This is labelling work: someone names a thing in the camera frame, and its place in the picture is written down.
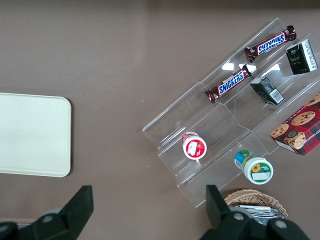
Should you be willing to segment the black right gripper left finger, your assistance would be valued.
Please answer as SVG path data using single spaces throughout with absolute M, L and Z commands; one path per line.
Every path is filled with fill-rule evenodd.
M 0 223 L 2 240 L 76 240 L 94 211 L 93 189 L 82 186 L 59 210 L 51 210 L 25 227 L 13 221 Z

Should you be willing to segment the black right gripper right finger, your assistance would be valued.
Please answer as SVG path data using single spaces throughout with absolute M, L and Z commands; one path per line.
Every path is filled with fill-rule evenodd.
M 202 240 L 308 240 L 293 221 L 276 218 L 259 224 L 240 211 L 231 211 L 216 185 L 206 186 L 206 212 L 212 228 Z

